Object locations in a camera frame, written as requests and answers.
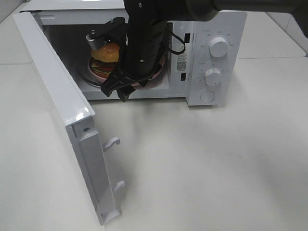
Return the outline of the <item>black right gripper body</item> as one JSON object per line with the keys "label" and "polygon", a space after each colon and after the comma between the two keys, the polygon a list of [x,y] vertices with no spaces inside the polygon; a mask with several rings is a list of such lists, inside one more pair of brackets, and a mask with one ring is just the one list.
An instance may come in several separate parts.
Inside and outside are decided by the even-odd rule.
{"label": "black right gripper body", "polygon": [[150,77],[153,74],[166,24],[166,19],[128,15],[127,46],[118,68],[122,76]]}

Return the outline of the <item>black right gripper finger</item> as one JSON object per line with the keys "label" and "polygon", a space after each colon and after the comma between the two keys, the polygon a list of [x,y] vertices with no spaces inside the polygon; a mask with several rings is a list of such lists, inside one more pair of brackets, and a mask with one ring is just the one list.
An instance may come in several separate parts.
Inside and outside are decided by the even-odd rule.
{"label": "black right gripper finger", "polygon": [[117,92],[119,99],[126,102],[129,96],[136,90],[133,84],[139,83],[145,86],[149,81],[149,76],[132,76],[124,73],[120,67],[116,67],[107,80],[101,84],[101,92],[110,97],[113,91]]}
{"label": "black right gripper finger", "polygon": [[94,25],[86,35],[88,41],[121,40],[126,35],[127,24],[124,17],[116,17],[105,24]]}

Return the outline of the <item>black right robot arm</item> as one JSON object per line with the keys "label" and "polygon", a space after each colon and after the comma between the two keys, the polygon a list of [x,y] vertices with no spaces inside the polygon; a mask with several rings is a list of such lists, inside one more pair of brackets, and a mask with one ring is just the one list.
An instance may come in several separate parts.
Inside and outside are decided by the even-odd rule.
{"label": "black right robot arm", "polygon": [[165,51],[162,42],[170,20],[212,20],[222,10],[290,13],[303,34],[308,34],[308,2],[306,0],[126,0],[128,20],[116,17],[86,36],[90,47],[98,50],[109,41],[120,47],[119,60],[101,91],[109,97],[114,90],[122,101],[135,91],[133,84],[146,86],[161,68]]}

